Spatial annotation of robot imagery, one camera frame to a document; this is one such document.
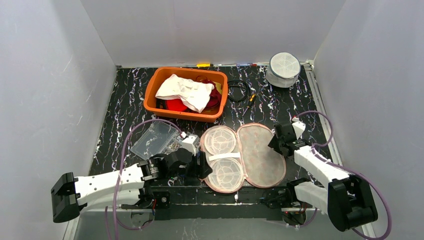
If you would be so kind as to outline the peach print mesh laundry bag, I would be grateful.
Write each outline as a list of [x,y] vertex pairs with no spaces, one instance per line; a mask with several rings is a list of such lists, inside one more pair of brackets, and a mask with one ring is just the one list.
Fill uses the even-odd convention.
[[248,123],[232,130],[217,125],[200,138],[212,172],[204,179],[214,191],[237,192],[245,182],[257,188],[277,186],[285,178],[285,158],[268,146],[274,134],[265,125]]

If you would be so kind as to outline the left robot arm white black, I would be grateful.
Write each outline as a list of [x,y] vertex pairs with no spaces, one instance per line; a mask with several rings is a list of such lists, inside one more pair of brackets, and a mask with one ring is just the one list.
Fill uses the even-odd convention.
[[153,192],[154,182],[180,176],[200,180],[212,172],[205,152],[194,154],[184,148],[155,154],[123,170],[93,176],[67,172],[50,190],[52,220],[68,222],[85,211],[102,207],[148,208],[164,197]]

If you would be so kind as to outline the white bra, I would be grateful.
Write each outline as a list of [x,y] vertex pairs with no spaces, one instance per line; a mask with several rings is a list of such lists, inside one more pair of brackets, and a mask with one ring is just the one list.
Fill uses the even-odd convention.
[[172,74],[157,90],[155,97],[162,100],[180,99],[190,110],[201,113],[210,100],[214,86]]

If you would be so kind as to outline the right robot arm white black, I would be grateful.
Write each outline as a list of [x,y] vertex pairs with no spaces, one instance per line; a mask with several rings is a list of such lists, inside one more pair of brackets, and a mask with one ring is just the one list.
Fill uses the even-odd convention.
[[378,219],[370,184],[357,174],[331,165],[315,153],[310,143],[301,138],[305,124],[298,121],[274,126],[268,146],[304,168],[321,184],[307,178],[292,180],[281,194],[281,204],[307,203],[328,215],[333,226],[341,231],[372,223]]

